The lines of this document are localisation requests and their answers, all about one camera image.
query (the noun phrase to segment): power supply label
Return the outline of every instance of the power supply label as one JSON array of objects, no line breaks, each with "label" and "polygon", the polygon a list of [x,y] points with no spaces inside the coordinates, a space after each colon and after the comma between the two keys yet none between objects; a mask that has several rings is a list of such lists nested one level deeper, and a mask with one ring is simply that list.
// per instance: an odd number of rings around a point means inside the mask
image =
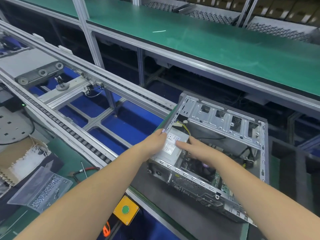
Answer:
[{"label": "power supply label", "polygon": [[180,140],[180,137],[169,132],[162,150],[171,155],[176,147],[176,141],[178,140]]}]

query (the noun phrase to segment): person's left hand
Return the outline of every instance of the person's left hand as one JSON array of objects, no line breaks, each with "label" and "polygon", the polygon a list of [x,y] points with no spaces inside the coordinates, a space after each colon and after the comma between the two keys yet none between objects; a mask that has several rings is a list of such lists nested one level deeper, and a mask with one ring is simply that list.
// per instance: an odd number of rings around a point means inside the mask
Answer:
[{"label": "person's left hand", "polygon": [[163,148],[166,138],[167,133],[162,132],[162,129],[158,129],[150,136],[145,138],[142,142],[137,144],[137,146],[140,147],[140,150],[142,150],[146,156],[145,161]]}]

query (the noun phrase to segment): open cardboard box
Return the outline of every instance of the open cardboard box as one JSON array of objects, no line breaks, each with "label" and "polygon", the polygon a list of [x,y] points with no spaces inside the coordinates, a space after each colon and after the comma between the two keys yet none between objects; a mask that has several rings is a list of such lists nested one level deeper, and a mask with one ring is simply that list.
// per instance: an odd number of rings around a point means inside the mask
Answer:
[{"label": "open cardboard box", "polygon": [[31,172],[33,172],[38,166],[43,164],[43,161],[38,165],[35,165],[30,172],[26,172],[23,178],[18,178],[11,170],[10,167],[20,158],[23,158],[26,152],[34,145],[39,145],[43,151],[49,155],[51,152],[47,145],[42,141],[28,137],[22,141],[7,146],[2,152],[0,152],[0,176],[3,180],[8,180],[8,183],[12,186],[17,185],[20,181],[25,179]]}]

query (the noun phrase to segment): human hand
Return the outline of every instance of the human hand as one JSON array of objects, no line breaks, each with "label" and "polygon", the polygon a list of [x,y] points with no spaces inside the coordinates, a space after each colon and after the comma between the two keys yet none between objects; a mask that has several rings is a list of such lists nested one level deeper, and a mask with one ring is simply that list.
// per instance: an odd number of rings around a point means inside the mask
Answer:
[{"label": "human hand", "polygon": [[189,137],[189,141],[190,144],[182,141],[176,141],[176,146],[180,149],[188,151],[193,158],[198,159],[211,167],[214,167],[212,159],[214,159],[215,155],[217,155],[219,151],[202,143],[192,136]]},{"label": "human hand", "polygon": [[139,150],[141,150],[145,156],[144,161],[148,160],[152,155],[158,153],[163,148],[166,138],[167,133],[162,132],[162,129],[158,129],[137,144]]}]

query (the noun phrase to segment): person's right hand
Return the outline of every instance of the person's right hand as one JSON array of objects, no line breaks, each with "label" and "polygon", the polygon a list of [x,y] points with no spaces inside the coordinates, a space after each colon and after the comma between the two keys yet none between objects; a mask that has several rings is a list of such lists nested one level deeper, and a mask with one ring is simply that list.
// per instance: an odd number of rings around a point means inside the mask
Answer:
[{"label": "person's right hand", "polygon": [[206,165],[213,167],[212,159],[217,153],[219,153],[219,151],[202,143],[192,136],[189,137],[189,140],[191,144],[182,141],[176,141],[176,146],[180,149],[188,151],[195,159],[198,159]]}]

